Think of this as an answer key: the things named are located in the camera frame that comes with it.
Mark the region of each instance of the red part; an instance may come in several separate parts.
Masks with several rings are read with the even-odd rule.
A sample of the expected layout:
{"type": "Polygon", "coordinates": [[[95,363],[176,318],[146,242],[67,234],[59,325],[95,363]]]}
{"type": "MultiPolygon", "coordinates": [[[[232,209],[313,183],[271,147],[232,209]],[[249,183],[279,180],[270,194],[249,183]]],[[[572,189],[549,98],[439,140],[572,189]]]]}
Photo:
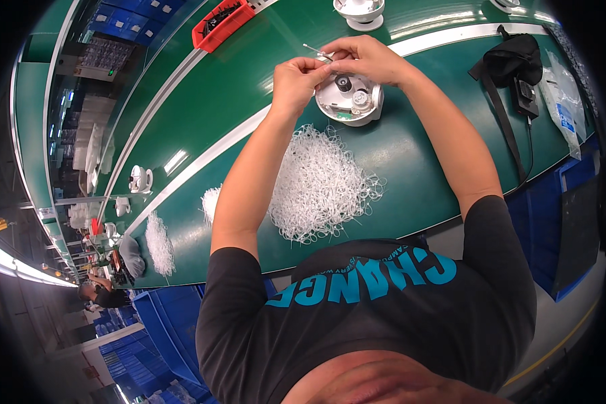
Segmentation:
{"type": "Polygon", "coordinates": [[[207,51],[211,53],[216,50],[216,48],[222,44],[226,38],[231,36],[238,28],[241,28],[247,21],[254,18],[256,13],[247,4],[247,0],[225,0],[222,3],[218,4],[216,8],[213,9],[212,12],[208,13],[204,20],[200,21],[193,31],[191,31],[191,36],[193,37],[193,46],[195,49],[202,49],[202,51],[207,51]],[[209,20],[213,17],[213,12],[219,12],[223,10],[225,7],[232,6],[234,4],[241,3],[242,6],[235,10],[229,17],[224,19],[217,27],[213,28],[213,31],[209,33],[206,37],[202,38],[201,32],[204,31],[204,25],[206,24],[205,20],[209,20]]]}
{"type": "Polygon", "coordinates": [[[99,223],[96,218],[92,218],[92,225],[90,226],[93,235],[103,233],[103,224],[99,223]]]}

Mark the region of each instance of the black bag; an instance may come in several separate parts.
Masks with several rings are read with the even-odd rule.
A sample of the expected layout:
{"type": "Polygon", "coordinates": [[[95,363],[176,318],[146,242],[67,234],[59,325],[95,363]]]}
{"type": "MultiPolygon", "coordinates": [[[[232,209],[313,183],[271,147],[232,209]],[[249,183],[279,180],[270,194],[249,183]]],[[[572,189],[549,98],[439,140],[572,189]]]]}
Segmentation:
{"type": "Polygon", "coordinates": [[[543,76],[541,51],[536,39],[530,34],[510,35],[502,25],[498,26],[498,32],[503,35],[503,43],[488,50],[469,70],[469,75],[476,81],[482,80],[500,120],[505,141],[516,162],[519,182],[523,183],[527,179],[527,174],[521,163],[512,126],[496,87],[513,85],[515,77],[529,85],[537,85],[543,76]]]}

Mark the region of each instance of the forearm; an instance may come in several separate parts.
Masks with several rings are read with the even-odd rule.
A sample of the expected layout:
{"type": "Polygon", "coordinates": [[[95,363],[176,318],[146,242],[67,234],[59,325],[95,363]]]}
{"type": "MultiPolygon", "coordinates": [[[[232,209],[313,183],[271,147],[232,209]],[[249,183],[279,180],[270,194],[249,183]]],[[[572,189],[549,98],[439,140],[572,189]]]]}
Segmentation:
{"type": "Polygon", "coordinates": [[[463,219],[478,199],[486,195],[502,197],[496,166],[485,141],[460,109],[412,65],[400,88],[427,131],[463,219]]]}
{"type": "Polygon", "coordinates": [[[108,291],[112,290],[112,282],[105,278],[94,277],[92,278],[94,282],[97,282],[101,286],[105,287],[108,291]]]}
{"type": "Polygon", "coordinates": [[[258,259],[256,232],[267,213],[296,120],[295,114],[273,108],[247,141],[218,197],[211,253],[239,247],[258,259]]]}

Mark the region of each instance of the worker in background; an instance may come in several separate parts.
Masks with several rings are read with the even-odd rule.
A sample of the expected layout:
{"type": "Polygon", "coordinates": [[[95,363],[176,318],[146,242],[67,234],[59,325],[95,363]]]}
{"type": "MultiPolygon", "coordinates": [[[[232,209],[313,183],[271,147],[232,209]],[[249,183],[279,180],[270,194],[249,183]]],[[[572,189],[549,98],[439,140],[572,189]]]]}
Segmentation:
{"type": "Polygon", "coordinates": [[[321,50],[335,61],[276,66],[271,109],[220,191],[196,331],[207,386],[225,404],[507,402],[493,393],[532,341],[536,293],[485,141],[376,39],[321,50]],[[463,259],[412,238],[354,240],[299,263],[292,285],[268,300],[257,230],[297,118],[331,70],[406,94],[458,199],[463,259]]]}
{"type": "Polygon", "coordinates": [[[99,278],[88,272],[88,278],[93,282],[84,283],[79,287],[79,298],[83,301],[93,301],[104,308],[116,308],[130,305],[130,299],[124,290],[113,289],[112,282],[99,278]]]}

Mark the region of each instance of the yellow floor line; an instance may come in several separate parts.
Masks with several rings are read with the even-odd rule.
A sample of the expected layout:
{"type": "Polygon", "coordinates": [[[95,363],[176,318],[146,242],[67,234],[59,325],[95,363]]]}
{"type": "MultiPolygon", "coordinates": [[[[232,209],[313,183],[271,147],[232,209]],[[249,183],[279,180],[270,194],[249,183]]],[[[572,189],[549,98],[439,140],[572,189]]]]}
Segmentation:
{"type": "Polygon", "coordinates": [[[525,369],[523,372],[517,374],[516,376],[512,377],[511,379],[509,379],[507,381],[507,383],[505,383],[503,385],[503,387],[507,386],[510,383],[514,383],[515,381],[517,381],[519,378],[525,376],[525,374],[529,373],[532,369],[536,368],[537,366],[541,365],[541,363],[546,360],[547,358],[549,358],[554,352],[558,351],[559,348],[561,348],[563,346],[563,344],[566,343],[566,341],[568,341],[570,339],[570,337],[573,336],[573,334],[579,329],[579,327],[582,326],[583,322],[586,321],[586,319],[588,318],[588,316],[590,315],[590,313],[593,312],[593,310],[595,309],[595,307],[597,306],[597,303],[599,302],[599,299],[597,299],[593,305],[590,307],[590,309],[588,310],[588,312],[586,312],[586,314],[584,315],[584,317],[581,319],[581,321],[574,326],[573,330],[570,331],[570,334],[566,335],[566,338],[563,339],[563,341],[561,341],[560,343],[557,344],[556,347],[552,348],[552,350],[550,352],[548,352],[545,356],[543,356],[541,359],[537,360],[536,362],[534,362],[530,367],[528,367],[527,369],[525,369]]]}

